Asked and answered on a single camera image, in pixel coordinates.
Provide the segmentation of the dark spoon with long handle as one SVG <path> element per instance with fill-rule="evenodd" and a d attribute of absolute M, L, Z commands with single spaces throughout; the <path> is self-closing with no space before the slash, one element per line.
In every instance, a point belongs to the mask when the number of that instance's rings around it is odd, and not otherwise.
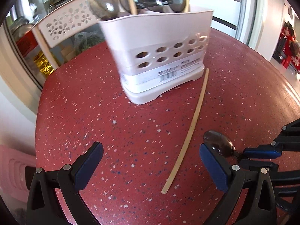
<path fill-rule="evenodd" d="M 232 141 L 224 134 L 214 130 L 208 130 L 203 135 L 205 144 L 211 145 L 214 151 L 225 158 L 239 157 L 239 153 L 234 147 Z"/>

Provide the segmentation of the pink plastic stool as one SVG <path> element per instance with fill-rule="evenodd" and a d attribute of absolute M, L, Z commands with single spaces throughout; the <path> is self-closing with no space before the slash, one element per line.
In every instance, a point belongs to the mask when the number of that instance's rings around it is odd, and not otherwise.
<path fill-rule="evenodd" d="M 35 169 L 36 158 L 21 151 L 1 145 L 1 190 L 26 203 L 29 188 L 26 185 L 26 167 Z"/>

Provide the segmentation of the white plastic utensil holder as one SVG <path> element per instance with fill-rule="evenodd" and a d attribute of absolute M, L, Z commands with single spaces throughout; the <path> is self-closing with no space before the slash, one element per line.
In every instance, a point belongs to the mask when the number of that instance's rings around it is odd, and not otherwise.
<path fill-rule="evenodd" d="M 212 10 L 122 12 L 99 25 L 116 63 L 121 86 L 137 105 L 202 77 Z"/>

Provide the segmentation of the gold foil package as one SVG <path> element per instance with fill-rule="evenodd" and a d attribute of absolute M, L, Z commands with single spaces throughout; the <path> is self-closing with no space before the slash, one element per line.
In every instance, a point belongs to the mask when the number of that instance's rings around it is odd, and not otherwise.
<path fill-rule="evenodd" d="M 53 73 L 54 69 L 44 53 L 40 51 L 35 57 L 34 57 L 34 63 L 39 69 L 39 71 L 47 78 L 50 74 Z"/>

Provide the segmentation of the red basket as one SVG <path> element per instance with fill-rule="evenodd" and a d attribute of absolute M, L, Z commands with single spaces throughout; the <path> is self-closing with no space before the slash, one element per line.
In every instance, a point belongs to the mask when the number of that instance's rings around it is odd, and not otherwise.
<path fill-rule="evenodd" d="M 34 48 L 38 46 L 38 42 L 33 35 L 33 32 L 29 31 L 16 42 L 16 45 L 21 55 L 26 57 Z"/>

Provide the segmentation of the steel bowl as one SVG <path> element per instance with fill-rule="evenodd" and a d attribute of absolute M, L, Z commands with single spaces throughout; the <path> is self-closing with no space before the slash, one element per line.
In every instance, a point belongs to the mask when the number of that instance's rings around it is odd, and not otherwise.
<path fill-rule="evenodd" d="M 34 27 L 33 24 L 27 23 L 19 26 L 18 28 L 13 31 L 12 36 L 15 42 L 19 41 L 25 34 L 30 32 Z"/>

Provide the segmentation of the white perforated basket cart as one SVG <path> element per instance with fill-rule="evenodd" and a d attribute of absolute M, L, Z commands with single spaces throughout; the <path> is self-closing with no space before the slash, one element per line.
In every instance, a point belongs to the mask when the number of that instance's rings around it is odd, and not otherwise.
<path fill-rule="evenodd" d="M 92 14 L 88 0 L 71 0 L 45 16 L 32 28 L 32 32 L 52 68 L 56 70 L 59 65 L 50 49 L 99 21 Z"/>

